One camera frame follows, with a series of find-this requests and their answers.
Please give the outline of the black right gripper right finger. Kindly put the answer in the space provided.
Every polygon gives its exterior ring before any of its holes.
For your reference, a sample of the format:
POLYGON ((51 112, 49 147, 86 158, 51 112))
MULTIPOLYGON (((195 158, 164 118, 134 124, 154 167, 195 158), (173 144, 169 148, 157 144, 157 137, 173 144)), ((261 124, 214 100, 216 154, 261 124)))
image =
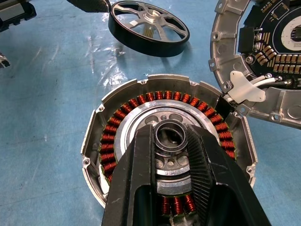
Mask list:
POLYGON ((208 130, 187 126, 194 203, 202 226, 269 226, 242 169, 208 130))

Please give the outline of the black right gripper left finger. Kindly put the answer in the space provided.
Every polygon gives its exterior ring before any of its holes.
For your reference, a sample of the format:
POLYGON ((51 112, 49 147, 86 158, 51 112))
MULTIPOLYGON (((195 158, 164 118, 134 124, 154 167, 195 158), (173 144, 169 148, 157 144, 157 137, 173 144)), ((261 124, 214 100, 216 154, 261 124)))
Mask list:
POLYGON ((160 226, 155 181, 155 132, 138 129, 113 171, 103 226, 160 226))

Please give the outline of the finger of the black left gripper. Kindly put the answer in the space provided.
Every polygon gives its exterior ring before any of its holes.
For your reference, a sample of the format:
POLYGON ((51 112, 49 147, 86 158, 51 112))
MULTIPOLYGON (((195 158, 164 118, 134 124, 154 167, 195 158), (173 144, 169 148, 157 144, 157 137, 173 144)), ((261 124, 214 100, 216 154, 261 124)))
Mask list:
POLYGON ((108 13, 111 10, 109 0, 67 0, 75 7, 88 13, 108 13))

